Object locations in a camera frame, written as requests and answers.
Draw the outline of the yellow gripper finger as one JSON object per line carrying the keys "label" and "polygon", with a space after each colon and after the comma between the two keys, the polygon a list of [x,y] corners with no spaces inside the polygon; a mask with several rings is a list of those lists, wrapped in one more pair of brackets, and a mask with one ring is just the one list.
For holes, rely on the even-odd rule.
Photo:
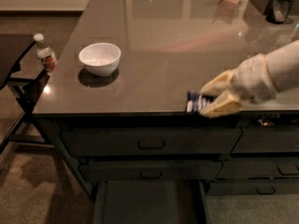
{"label": "yellow gripper finger", "polygon": [[239,95],[231,90],[226,90],[214,102],[202,108],[199,113],[206,118],[214,119],[238,113],[242,109]]}
{"label": "yellow gripper finger", "polygon": [[234,74],[234,69],[229,69],[220,73],[218,76],[208,81],[208,83],[200,90],[200,93],[205,96],[219,96],[225,91],[228,91],[232,95],[235,95],[232,83]]}

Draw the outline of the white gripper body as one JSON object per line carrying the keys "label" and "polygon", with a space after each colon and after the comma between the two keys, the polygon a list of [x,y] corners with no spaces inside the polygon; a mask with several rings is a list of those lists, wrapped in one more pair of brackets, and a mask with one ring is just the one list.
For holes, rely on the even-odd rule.
{"label": "white gripper body", "polygon": [[235,69],[232,88],[242,99],[256,104],[274,99],[278,95],[278,88],[270,76],[263,54],[245,60]]}

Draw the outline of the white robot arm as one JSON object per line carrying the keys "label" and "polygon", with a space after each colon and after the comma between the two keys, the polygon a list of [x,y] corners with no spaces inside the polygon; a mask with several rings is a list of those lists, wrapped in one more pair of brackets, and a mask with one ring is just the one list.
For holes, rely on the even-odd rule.
{"label": "white robot arm", "polygon": [[240,112],[243,104],[262,104],[299,85],[299,41],[259,53],[210,80],[200,93],[216,99],[199,113],[217,118]]}

